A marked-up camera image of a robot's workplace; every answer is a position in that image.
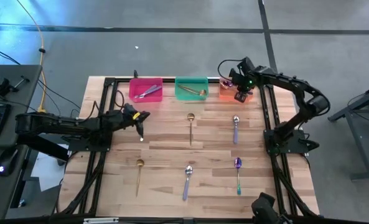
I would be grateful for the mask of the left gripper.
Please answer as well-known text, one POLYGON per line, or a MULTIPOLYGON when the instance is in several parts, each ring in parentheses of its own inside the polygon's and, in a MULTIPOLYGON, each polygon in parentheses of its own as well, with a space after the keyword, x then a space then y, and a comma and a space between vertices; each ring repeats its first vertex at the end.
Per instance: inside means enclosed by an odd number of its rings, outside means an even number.
POLYGON ((143 122, 151 115, 147 111, 138 111, 133 105, 125 104, 122 110, 123 121, 128 124, 135 124, 136 131, 140 137, 140 141, 144 141, 144 126, 143 122))

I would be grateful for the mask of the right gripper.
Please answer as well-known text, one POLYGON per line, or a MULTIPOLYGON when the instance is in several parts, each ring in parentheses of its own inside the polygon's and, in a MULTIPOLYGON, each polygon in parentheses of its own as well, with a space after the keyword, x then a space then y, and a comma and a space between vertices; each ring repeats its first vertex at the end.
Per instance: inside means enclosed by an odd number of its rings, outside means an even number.
POLYGON ((252 99, 252 91, 250 91, 253 84, 253 72, 255 66, 249 57, 245 57, 237 65, 240 77, 238 78, 238 92, 235 94, 234 99, 239 102, 249 102, 252 99))

